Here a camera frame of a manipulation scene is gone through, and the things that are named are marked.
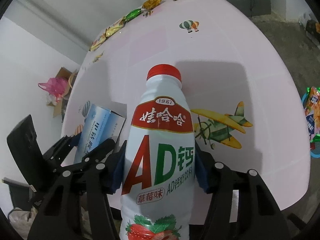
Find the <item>pink plastic bag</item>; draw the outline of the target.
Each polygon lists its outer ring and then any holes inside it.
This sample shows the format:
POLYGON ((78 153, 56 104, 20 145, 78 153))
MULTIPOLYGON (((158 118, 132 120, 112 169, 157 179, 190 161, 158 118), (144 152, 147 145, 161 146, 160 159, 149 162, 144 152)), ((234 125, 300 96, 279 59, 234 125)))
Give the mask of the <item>pink plastic bag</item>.
POLYGON ((49 104, 56 106, 62 100, 68 81, 64 77, 52 77, 47 82, 37 85, 49 94, 49 104))

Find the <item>pink tablecloth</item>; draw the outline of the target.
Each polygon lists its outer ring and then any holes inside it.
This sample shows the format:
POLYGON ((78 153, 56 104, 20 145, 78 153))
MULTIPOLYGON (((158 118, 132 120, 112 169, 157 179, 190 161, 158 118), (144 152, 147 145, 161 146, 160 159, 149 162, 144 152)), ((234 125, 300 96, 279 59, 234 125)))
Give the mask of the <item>pink tablecloth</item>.
POLYGON ((280 209, 298 202, 310 177, 309 133, 294 81, 263 33, 226 0, 163 0, 89 52, 69 98, 62 126, 73 135, 89 104, 126 118, 127 139, 149 69, 175 66, 190 108, 234 113, 244 103, 252 124, 233 131, 239 150, 200 141, 202 150, 232 170, 255 169, 280 209))

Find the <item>black orange snack bag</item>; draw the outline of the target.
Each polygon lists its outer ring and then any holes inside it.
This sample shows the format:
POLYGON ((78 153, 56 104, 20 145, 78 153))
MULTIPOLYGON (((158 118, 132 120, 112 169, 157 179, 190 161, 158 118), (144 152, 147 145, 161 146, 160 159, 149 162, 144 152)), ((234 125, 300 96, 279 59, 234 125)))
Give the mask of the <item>black orange snack bag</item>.
POLYGON ((314 20, 308 20, 306 24, 306 32, 311 34, 318 41, 320 39, 320 24, 314 20))

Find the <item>orange chips bag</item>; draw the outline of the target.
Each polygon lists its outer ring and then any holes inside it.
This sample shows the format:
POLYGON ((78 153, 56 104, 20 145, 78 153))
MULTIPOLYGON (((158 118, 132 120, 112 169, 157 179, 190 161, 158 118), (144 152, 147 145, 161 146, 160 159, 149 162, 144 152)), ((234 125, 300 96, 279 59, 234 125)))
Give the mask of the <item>orange chips bag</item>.
POLYGON ((307 87, 302 100, 310 142, 319 141, 320 105, 319 87, 307 87))

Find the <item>white AD calcium milk bottle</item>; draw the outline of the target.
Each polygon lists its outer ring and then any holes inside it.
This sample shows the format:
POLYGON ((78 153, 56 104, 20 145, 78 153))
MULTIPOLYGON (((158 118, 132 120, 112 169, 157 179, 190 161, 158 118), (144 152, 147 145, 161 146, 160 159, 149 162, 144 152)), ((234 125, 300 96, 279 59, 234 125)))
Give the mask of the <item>white AD calcium milk bottle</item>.
POLYGON ((127 140, 121 239, 188 239, 195 137, 179 70, 152 67, 127 140))

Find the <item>blue white carton box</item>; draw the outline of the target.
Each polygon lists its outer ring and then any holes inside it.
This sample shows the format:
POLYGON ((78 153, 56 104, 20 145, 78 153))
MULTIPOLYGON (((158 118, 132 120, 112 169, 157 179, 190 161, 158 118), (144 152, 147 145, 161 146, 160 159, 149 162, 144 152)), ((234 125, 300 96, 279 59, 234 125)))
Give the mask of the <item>blue white carton box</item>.
POLYGON ((118 113, 92 104, 85 116, 85 124, 75 153, 74 163, 107 139, 117 141, 125 118, 118 113))

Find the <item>golden candy wrapper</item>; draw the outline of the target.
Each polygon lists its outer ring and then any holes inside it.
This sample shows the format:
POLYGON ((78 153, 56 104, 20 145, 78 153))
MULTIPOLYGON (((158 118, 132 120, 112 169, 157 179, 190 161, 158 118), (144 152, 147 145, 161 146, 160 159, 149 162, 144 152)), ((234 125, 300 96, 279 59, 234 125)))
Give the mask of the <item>golden candy wrapper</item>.
POLYGON ((152 10, 155 7, 159 6, 162 0, 147 0, 143 3, 142 9, 152 10))

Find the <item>green snack bag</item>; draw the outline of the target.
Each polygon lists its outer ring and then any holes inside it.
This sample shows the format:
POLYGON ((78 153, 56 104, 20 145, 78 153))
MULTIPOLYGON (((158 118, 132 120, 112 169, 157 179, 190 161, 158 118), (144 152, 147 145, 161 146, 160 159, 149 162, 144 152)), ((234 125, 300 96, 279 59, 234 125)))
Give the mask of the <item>green snack bag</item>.
POLYGON ((311 156, 314 158, 319 158, 319 141, 310 142, 311 156))

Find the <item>green candy wrapper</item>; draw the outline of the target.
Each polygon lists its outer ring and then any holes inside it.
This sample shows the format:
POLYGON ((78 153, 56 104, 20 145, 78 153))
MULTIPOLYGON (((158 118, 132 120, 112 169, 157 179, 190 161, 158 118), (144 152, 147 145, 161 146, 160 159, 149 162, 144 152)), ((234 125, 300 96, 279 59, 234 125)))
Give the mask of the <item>green candy wrapper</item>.
POLYGON ((141 14, 142 10, 140 8, 137 8, 131 12, 129 12, 126 16, 125 16, 125 22, 130 22, 131 20, 133 20, 134 18, 138 17, 141 14))

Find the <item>yellow snack packets row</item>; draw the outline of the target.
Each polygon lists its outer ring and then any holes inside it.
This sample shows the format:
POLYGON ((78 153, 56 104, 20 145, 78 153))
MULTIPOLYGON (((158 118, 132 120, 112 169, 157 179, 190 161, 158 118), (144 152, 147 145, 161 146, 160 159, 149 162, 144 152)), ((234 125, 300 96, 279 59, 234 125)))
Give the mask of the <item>yellow snack packets row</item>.
POLYGON ((125 26, 125 17, 106 28, 106 30, 92 43, 89 51, 97 50, 107 39, 125 26))

